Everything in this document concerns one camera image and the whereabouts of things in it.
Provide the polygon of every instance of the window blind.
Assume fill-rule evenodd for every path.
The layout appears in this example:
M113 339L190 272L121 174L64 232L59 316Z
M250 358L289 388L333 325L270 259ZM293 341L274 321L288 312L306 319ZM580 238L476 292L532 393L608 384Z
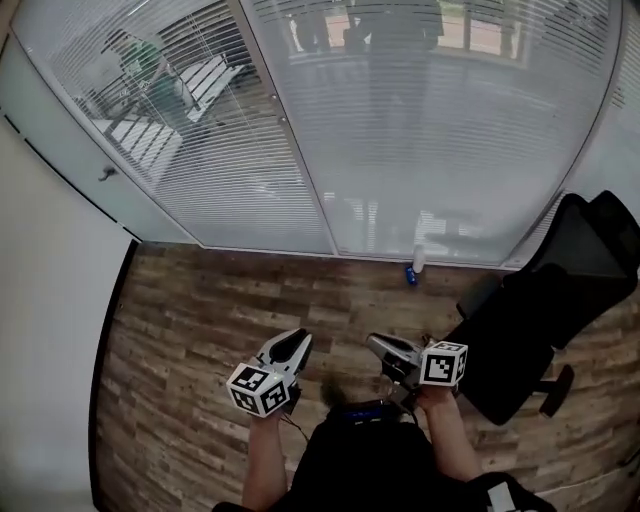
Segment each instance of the window blind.
M626 39L621 46L620 73L613 84L611 103L606 107L596 137L566 183L565 190L587 201L604 190L610 190L640 222L640 15L630 3L625 3L625 18ZM516 258L526 261L528 254L533 255L549 223L550 218L540 223L531 239L515 255Z
M614 4L242 0L339 250L489 265L595 120Z
M13 27L202 244L331 252L226 2L23 0Z

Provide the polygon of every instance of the cable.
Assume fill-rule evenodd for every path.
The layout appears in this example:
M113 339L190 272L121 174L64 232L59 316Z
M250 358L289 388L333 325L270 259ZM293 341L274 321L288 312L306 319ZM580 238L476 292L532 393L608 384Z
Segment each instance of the cable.
M292 425L295 428L297 428L302 434L302 437L304 437L304 440L307 442L307 444L309 444L309 438L307 437L307 434L304 433L304 431L289 417L288 414L283 414L282 418L280 419L283 420L285 423L288 423L289 425Z

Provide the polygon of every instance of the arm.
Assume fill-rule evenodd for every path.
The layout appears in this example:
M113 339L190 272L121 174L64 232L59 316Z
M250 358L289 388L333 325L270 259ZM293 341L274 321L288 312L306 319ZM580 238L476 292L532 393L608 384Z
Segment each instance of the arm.
M280 444L280 413L252 418L249 431L249 469L242 491L242 506L262 512L287 492L287 474Z
M427 416L438 470L462 482L482 475L482 466L467 439L451 391L444 387L423 386L417 401Z
M169 62L167 61L167 59L165 59L162 55L160 55L160 59L158 59L158 67L156 68L156 71L153 74L153 77L151 77L150 83L154 83L157 80L157 78L167 70L168 66L169 66Z

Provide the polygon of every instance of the chair armrest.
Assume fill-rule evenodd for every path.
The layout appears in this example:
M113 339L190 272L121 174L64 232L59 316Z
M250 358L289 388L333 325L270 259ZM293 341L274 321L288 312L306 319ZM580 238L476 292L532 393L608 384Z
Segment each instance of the chair armrest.
M540 382L540 384L550 384L550 389L548 389L549 394L540 407L540 413L543 416L552 418L553 415L558 412L558 409L560 409L560 406L564 403L569 391L571 390L574 375L575 374L571 366L565 365L555 382Z
M456 309L464 318L471 318L502 286L502 278L496 274L485 274L476 281L456 304Z

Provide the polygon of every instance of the chair backrest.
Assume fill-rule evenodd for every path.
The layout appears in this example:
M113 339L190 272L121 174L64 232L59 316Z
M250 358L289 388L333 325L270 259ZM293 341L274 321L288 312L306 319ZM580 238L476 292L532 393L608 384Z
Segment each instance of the chair backrest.
M506 276L506 290L536 280L545 268L540 302L530 321L549 333L549 343L564 348L586 325L629 296L638 284L640 227L611 192L590 203L568 194L531 261Z

